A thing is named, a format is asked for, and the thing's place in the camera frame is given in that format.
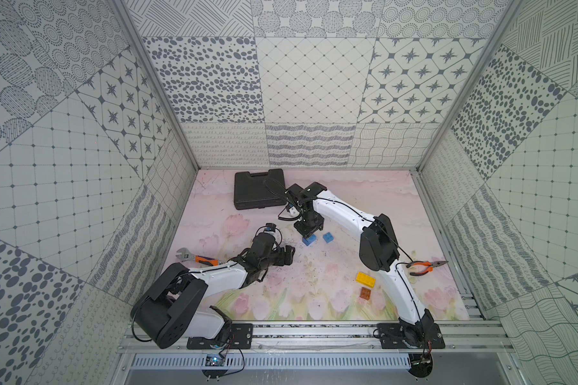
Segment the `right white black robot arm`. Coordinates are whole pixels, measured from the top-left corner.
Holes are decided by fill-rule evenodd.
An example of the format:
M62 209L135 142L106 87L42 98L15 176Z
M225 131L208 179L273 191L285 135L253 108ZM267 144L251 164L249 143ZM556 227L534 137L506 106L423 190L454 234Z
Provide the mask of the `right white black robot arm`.
M406 277L390 218L359 210L318 182L305 188L294 184L283 195L298 213L294 227L303 237L323 230L324 221L331 219L358 240L359 259L366 268L379 274L377 282L396 307L401 341L408 347L428 348L434 318Z

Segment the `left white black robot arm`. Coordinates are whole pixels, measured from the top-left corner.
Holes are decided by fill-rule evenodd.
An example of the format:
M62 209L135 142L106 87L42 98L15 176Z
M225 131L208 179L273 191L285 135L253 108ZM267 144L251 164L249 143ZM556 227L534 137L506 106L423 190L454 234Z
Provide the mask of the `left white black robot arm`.
M140 327L160 349L174 345L180 338L199 338L213 347L225 347L231 341L232 320L215 306L200 307L205 298L229 290L240 290L261 282L274 266L290 266L295 247L280 245L269 232L253 238L249 248L216 266L190 269L176 262L136 302L130 313L131 332Z

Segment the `dark blue square lego brick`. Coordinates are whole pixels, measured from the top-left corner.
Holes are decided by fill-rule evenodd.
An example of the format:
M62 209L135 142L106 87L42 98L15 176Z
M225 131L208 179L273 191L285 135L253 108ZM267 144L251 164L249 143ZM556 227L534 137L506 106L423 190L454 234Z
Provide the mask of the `dark blue square lego brick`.
M312 243L316 241L316 239L317 239L316 235L311 235L310 237L303 237L302 242L306 246L310 246Z

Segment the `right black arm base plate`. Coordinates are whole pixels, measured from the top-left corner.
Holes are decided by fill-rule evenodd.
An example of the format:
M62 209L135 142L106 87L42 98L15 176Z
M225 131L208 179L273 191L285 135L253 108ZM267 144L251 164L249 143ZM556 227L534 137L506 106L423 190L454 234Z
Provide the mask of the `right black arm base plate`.
M444 349L446 343L438 324L422 330L419 326L406 326L400 322L379 323L372 333L382 349Z

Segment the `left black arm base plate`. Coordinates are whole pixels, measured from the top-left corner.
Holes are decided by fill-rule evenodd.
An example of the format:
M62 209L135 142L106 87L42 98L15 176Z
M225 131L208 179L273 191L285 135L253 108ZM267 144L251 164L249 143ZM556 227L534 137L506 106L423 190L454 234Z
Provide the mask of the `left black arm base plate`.
M248 350L252 344L254 325L252 323L232 323L225 325L214 338L188 338L188 350L211 350L240 348Z

